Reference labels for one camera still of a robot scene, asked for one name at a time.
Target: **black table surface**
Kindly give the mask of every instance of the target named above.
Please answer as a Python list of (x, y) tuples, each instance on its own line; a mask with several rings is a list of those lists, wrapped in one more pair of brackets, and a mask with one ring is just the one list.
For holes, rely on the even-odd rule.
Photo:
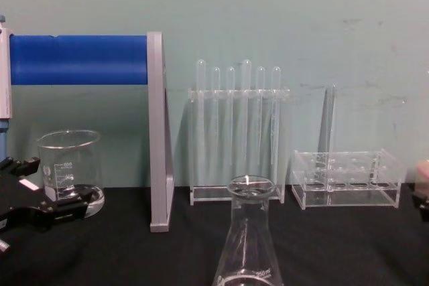
[[(149, 231), (148, 188), (109, 188), (92, 218), (40, 233), (0, 234), (0, 285), (212, 283), (231, 220), (230, 202), (189, 204), (176, 188), (170, 231)], [(301, 210), (290, 191), (270, 202), (269, 226), (285, 286), (429, 285), (429, 223), (404, 186), (399, 209)]]

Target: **test tube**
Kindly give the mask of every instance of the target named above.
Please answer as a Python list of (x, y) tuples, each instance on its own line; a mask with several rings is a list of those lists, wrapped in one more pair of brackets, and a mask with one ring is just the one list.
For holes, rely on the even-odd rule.
[(221, 89), (221, 70), (214, 67), (211, 70), (211, 116), (208, 133), (209, 160), (208, 173), (211, 182), (216, 182), (217, 169), (219, 167), (219, 90)]
[(248, 106), (249, 106), (249, 89), (251, 81), (252, 63), (250, 60), (243, 60), (241, 63), (241, 109), (242, 109), (242, 132), (239, 136), (238, 147), (241, 147), (239, 152), (239, 162), (237, 169), (239, 174), (247, 173), (247, 127), (248, 127)]
[(260, 66), (256, 69), (256, 90), (257, 90), (257, 124), (256, 124), (256, 137), (257, 137), (257, 164), (261, 163), (261, 136), (262, 136), (262, 100), (263, 90), (265, 89), (265, 68)]
[(206, 147), (204, 133), (204, 92), (206, 90), (206, 62), (199, 60), (196, 63), (196, 92), (197, 92), (197, 120), (196, 120), (196, 167), (198, 184), (206, 177)]
[(235, 93), (235, 69), (229, 67), (227, 69), (227, 112), (226, 112), (226, 124), (228, 129), (228, 148), (227, 148), (227, 161), (229, 165), (233, 164), (233, 133), (234, 133), (234, 93)]
[[(272, 90), (272, 110), (271, 110), (271, 165), (274, 169), (277, 166), (274, 164), (278, 159), (278, 141), (279, 141), (279, 122), (280, 122), (280, 80), (282, 71), (280, 67), (274, 67), (271, 71), (271, 90)], [(273, 175), (273, 180), (277, 180), (277, 174)]]

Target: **teal wall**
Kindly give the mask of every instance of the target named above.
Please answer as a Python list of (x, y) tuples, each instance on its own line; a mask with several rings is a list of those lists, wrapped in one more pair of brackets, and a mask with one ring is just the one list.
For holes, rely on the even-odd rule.
[[(407, 165), (429, 155), (428, 0), (1, 0), (0, 13), (16, 34), (163, 31), (178, 185), (188, 184), (179, 132), (200, 58), (220, 67), (244, 58), (280, 66), (298, 104), (282, 125), (294, 130), (292, 148), (313, 149), (314, 140), (300, 138), (317, 136), (320, 89), (335, 82), (346, 91), (380, 89), (391, 115), (380, 123), (383, 144)], [(310, 103), (296, 103), (300, 97)], [(34, 155), (46, 131), (96, 129), (106, 186), (147, 184), (147, 88), (22, 87), (13, 98), (13, 156)], [(346, 132), (365, 136), (356, 127)]]

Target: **pink object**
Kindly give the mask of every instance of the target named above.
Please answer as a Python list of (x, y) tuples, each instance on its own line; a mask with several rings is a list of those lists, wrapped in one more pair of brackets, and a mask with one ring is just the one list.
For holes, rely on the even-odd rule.
[(417, 165), (416, 191), (429, 197), (429, 160)]

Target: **white sticker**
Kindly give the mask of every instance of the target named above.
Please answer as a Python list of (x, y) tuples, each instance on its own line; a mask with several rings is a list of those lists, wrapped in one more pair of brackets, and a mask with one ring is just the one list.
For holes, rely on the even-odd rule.
[(9, 244), (4, 242), (3, 240), (0, 240), (0, 251), (2, 253), (4, 253), (9, 247), (10, 247)]
[(0, 221), (0, 229), (5, 228), (6, 224), (7, 224), (7, 219), (4, 219), (4, 220)]
[(37, 185), (35, 185), (33, 182), (28, 181), (27, 179), (22, 179), (19, 182), (33, 191), (39, 190), (39, 187), (37, 187)]

